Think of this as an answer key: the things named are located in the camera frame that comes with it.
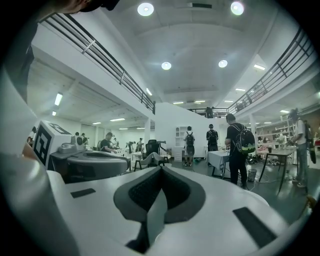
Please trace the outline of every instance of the ceiling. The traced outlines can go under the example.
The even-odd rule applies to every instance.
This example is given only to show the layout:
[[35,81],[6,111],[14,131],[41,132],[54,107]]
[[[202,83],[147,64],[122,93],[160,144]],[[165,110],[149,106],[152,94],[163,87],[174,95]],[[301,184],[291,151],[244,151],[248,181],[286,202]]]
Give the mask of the ceiling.
[[[101,122],[97,126],[108,129],[144,127],[147,121],[134,109],[119,104],[117,99],[92,90],[38,58],[31,64],[27,90],[28,105],[41,118],[55,111],[56,117],[87,125]],[[54,104],[57,93],[63,94],[59,106]],[[110,121],[119,118],[125,120]]]
[[[187,3],[212,9],[188,8]],[[105,12],[167,102],[206,100],[217,106],[243,76],[270,27],[275,4],[243,0],[244,13],[230,11],[231,0],[152,0],[154,13],[140,16],[140,0],[121,0]],[[218,66],[227,60],[226,68]],[[161,64],[172,68],[163,70]]]

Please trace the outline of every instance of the white tablecloth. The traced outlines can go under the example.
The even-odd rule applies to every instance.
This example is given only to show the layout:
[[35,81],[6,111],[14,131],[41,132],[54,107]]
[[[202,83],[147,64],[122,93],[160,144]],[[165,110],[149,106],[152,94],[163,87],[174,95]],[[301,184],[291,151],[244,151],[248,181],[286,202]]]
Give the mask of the white tablecloth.
[[224,151],[208,152],[208,163],[215,167],[218,171],[224,168],[224,163],[229,162],[229,153]]

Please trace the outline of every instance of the gray floor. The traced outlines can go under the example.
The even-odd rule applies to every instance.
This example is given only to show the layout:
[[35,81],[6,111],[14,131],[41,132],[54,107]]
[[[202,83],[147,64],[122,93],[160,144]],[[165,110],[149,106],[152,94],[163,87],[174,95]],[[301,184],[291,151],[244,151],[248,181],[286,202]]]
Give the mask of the gray floor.
[[[172,162],[172,167],[185,169],[186,171],[194,171],[198,174],[211,176],[213,167],[208,167],[207,163],[202,160],[199,163],[193,163],[192,167],[184,167],[182,162]],[[229,165],[226,166],[225,176],[230,177],[230,172],[228,171]],[[247,165],[247,171],[249,169],[257,170],[256,176],[259,178],[263,169],[263,162],[256,163],[253,165]],[[283,167],[281,167],[278,173],[279,166],[270,167],[266,166],[264,170],[261,182],[280,180]],[[298,188],[290,180],[292,176],[297,174],[296,165],[287,165],[286,178],[283,181],[280,193],[279,186],[280,181],[275,181],[272,183],[257,183],[248,182],[247,186],[249,190],[263,197],[271,207],[278,211],[279,214],[289,223],[292,224],[296,221],[300,214],[302,213],[306,204],[306,191],[303,188]],[[320,194],[320,169],[309,168],[308,170],[308,194],[313,197],[318,198]]]

